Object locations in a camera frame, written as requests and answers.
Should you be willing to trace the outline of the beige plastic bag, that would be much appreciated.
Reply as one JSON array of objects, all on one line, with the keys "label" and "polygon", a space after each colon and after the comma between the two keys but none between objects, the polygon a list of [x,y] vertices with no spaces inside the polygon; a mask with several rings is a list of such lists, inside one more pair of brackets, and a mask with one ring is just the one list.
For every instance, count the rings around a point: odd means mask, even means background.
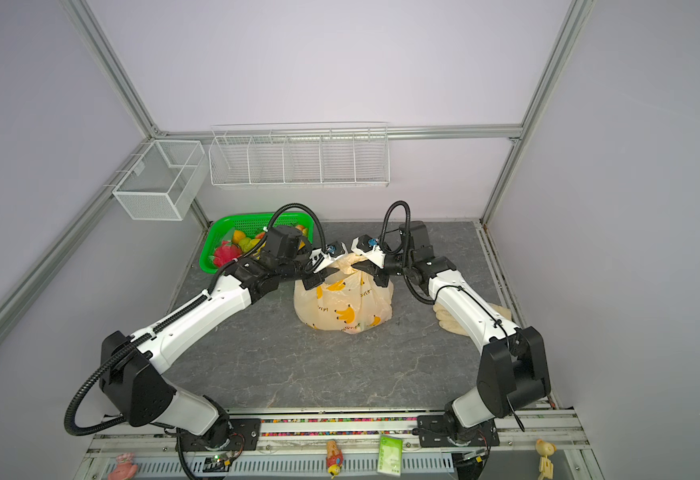
[{"label": "beige plastic bag", "polygon": [[360,255],[334,262],[338,271],[320,285],[306,290],[297,280],[294,308],[302,323],[322,331],[358,334],[379,326],[393,317],[394,285],[378,286],[374,277],[357,269]]}]

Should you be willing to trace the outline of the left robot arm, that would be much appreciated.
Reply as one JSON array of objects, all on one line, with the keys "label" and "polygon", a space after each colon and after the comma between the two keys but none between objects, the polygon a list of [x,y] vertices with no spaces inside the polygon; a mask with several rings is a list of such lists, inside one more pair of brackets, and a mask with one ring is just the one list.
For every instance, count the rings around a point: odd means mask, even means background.
[{"label": "left robot arm", "polygon": [[[197,341],[236,313],[245,310],[286,280],[316,286],[328,266],[344,254],[330,244],[320,222],[313,225],[318,242],[312,244],[296,227],[278,224],[293,209],[279,208],[265,234],[248,252],[220,267],[210,285],[163,319],[125,335],[116,331],[102,343],[100,366],[74,394],[63,419],[72,436],[92,435],[127,423],[133,427],[157,424],[189,433],[209,449],[223,447],[232,425],[226,410],[206,396],[171,384],[165,372]],[[110,420],[81,426],[76,415],[84,398],[99,386],[119,413]]]}]

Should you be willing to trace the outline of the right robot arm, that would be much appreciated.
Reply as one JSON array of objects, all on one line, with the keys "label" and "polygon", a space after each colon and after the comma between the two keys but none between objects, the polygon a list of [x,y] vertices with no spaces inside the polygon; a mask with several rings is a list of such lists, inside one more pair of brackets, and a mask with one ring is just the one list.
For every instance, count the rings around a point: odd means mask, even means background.
[{"label": "right robot arm", "polygon": [[412,220],[407,202],[394,202],[380,234],[355,239],[352,250],[371,263],[377,283],[402,277],[415,299],[445,309],[476,345],[480,353],[476,384],[446,407],[445,417],[456,431],[514,416],[551,393],[541,333],[518,326],[491,307],[451,260],[438,256],[427,226]]}]

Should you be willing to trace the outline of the green yellow pear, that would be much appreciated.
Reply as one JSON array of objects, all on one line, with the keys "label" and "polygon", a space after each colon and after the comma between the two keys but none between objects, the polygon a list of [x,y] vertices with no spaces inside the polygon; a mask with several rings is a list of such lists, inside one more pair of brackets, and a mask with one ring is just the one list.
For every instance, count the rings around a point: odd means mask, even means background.
[{"label": "green yellow pear", "polygon": [[257,245],[257,243],[257,238],[244,237],[239,241],[238,246],[243,253],[248,253]]}]

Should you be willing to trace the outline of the pink dragon fruit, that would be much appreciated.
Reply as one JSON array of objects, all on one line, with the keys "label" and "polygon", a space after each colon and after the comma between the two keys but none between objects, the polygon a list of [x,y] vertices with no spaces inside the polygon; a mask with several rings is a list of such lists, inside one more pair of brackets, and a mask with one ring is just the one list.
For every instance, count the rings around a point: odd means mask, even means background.
[{"label": "pink dragon fruit", "polygon": [[243,255],[241,248],[232,241],[223,240],[214,250],[211,260],[216,268],[221,268]]}]

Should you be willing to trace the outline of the green plastic basket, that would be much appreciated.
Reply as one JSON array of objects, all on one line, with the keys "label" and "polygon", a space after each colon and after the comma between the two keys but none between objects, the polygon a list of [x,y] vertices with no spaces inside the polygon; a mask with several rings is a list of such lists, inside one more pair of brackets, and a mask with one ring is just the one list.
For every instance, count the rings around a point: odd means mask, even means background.
[{"label": "green plastic basket", "polygon": [[[216,221],[209,230],[202,253],[199,258],[199,266],[207,274],[214,274],[218,266],[214,263],[216,250],[224,241],[232,241],[245,235],[254,238],[265,233],[273,213],[249,213],[224,217]],[[281,214],[275,221],[275,225],[290,225],[306,228],[306,235],[310,241],[317,236],[314,220],[303,211],[287,211]]]}]

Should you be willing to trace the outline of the green white card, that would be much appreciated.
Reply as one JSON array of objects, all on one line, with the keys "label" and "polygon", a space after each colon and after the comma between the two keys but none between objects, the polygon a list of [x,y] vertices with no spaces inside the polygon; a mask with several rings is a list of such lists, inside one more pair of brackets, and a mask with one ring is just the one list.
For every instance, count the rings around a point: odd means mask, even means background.
[{"label": "green white card", "polygon": [[400,477],[403,470],[402,439],[390,435],[381,435],[379,440],[379,454],[377,472],[382,475]]}]

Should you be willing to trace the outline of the white mesh box basket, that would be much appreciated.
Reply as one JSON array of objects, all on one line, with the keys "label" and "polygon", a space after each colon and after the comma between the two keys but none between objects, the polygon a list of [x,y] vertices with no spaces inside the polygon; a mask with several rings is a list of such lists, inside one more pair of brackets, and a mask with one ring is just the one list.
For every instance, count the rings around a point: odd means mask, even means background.
[{"label": "white mesh box basket", "polygon": [[113,194],[131,219],[182,221],[209,174],[204,146],[193,140],[154,140]]}]

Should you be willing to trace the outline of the red yellow toy figure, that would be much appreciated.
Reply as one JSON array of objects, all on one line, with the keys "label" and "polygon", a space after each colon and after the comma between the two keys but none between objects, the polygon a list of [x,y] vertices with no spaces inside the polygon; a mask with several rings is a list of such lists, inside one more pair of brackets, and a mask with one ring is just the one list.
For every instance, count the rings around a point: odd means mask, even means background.
[{"label": "red yellow toy figure", "polygon": [[326,444],[326,469],[331,478],[336,478],[342,471],[344,455],[335,440],[328,440]]}]

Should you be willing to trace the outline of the pink toy figure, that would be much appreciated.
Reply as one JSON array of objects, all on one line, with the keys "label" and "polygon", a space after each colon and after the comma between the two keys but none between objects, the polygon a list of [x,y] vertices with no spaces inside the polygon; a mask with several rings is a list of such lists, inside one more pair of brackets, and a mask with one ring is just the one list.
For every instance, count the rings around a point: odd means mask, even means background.
[{"label": "pink toy figure", "polygon": [[108,474],[108,480],[132,480],[138,473],[139,466],[134,462],[135,454],[126,453],[116,457],[116,466]]}]

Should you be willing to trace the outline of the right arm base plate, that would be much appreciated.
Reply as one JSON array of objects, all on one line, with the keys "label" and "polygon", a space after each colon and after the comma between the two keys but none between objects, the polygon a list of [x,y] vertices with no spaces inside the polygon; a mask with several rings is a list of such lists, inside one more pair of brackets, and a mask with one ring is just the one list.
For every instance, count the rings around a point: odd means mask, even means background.
[{"label": "right arm base plate", "polygon": [[417,436],[422,447],[489,447],[500,445],[493,420],[472,427],[463,426],[455,415],[445,412],[438,415],[420,415],[412,434]]}]

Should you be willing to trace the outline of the aluminium front rail frame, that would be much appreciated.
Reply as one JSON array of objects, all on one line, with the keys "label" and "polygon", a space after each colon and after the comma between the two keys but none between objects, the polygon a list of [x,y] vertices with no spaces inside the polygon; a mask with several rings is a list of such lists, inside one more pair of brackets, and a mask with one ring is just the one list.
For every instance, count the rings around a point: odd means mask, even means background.
[{"label": "aluminium front rail frame", "polygon": [[139,479],[182,479],[186,462],[202,479],[326,479],[328,445],[344,455],[341,478],[382,478],[383,437],[400,440],[403,478],[460,479],[539,476],[537,443],[556,446],[557,479],[601,479],[604,474],[578,415],[542,401],[517,415],[491,421],[480,436],[458,446],[433,436],[441,414],[424,409],[235,409],[235,435],[224,450],[190,441],[177,450],[174,433],[159,427],[118,426],[94,436],[75,474],[105,479],[121,454],[132,455]]}]

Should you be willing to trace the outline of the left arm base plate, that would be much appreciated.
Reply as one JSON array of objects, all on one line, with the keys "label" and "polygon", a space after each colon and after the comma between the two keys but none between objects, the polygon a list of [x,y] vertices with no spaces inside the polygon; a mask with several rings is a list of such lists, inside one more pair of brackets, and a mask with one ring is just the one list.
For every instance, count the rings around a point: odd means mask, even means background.
[{"label": "left arm base plate", "polygon": [[261,426],[260,418],[232,418],[217,421],[201,436],[179,430],[178,437],[184,452],[253,451],[257,448]]}]

